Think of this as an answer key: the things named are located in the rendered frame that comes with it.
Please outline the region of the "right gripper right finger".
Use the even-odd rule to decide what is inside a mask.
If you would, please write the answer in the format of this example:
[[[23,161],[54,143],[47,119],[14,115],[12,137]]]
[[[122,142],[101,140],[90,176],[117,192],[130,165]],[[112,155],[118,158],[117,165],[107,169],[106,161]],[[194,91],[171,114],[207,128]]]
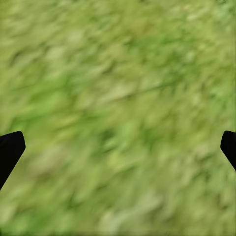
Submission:
[[[220,147],[236,170],[236,133],[225,131]]]

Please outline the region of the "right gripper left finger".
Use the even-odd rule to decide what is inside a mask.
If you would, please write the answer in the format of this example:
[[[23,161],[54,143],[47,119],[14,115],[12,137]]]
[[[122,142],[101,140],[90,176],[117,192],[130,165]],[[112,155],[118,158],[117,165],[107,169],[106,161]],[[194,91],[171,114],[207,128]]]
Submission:
[[[21,131],[0,136],[0,190],[26,149]]]

